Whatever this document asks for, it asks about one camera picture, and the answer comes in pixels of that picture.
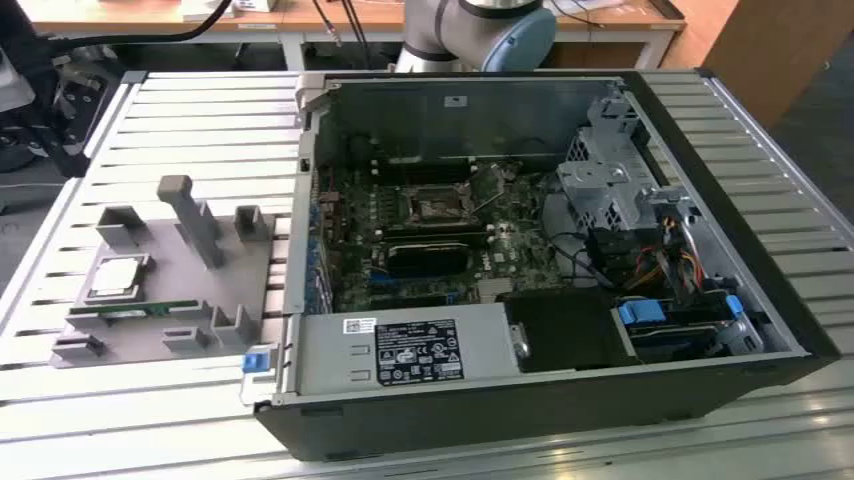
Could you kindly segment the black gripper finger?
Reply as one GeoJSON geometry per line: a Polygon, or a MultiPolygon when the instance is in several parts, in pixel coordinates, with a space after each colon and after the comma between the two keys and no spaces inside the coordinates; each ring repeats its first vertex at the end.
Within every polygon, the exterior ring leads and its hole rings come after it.
{"type": "Polygon", "coordinates": [[[57,121],[50,121],[45,128],[45,147],[63,176],[86,175],[91,160],[83,152],[83,143],[57,121]]]}

